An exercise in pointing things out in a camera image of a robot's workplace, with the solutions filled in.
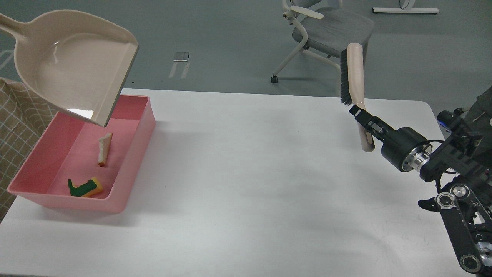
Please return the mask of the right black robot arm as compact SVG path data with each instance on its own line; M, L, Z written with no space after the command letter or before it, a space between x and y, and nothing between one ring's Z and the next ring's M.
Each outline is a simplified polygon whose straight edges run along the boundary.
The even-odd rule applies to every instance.
M491 276L491 89L469 110L442 111L438 123L449 132L431 151L431 140L412 128L393 129L353 105L350 113L362 129L383 143L382 155L401 172L416 170L436 183L437 195L418 206L442 217L462 270Z

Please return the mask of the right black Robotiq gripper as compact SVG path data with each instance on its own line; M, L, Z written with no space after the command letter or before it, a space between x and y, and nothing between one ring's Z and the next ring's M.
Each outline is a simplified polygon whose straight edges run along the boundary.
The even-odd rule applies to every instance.
M427 144L426 137L410 127L395 130L379 117L373 116L358 105L352 105L349 113L364 129L364 138L368 141L376 138L383 143L381 154L386 160L401 172L413 170L409 165L409 156L412 151L422 149Z

